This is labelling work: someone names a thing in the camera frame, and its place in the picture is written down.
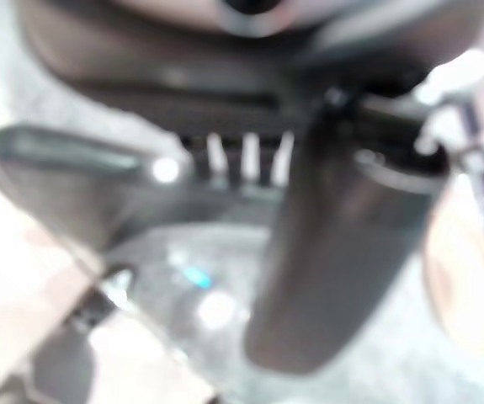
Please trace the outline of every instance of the black cylinder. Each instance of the black cylinder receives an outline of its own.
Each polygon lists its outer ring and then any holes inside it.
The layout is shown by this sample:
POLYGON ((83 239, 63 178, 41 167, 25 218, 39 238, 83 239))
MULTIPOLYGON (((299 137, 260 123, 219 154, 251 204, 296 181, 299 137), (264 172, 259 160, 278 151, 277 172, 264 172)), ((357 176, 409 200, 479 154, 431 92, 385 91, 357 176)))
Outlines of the black cylinder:
POLYGON ((320 128, 294 161, 246 335, 257 365, 322 367, 375 309, 424 234, 448 177, 443 149, 320 128))

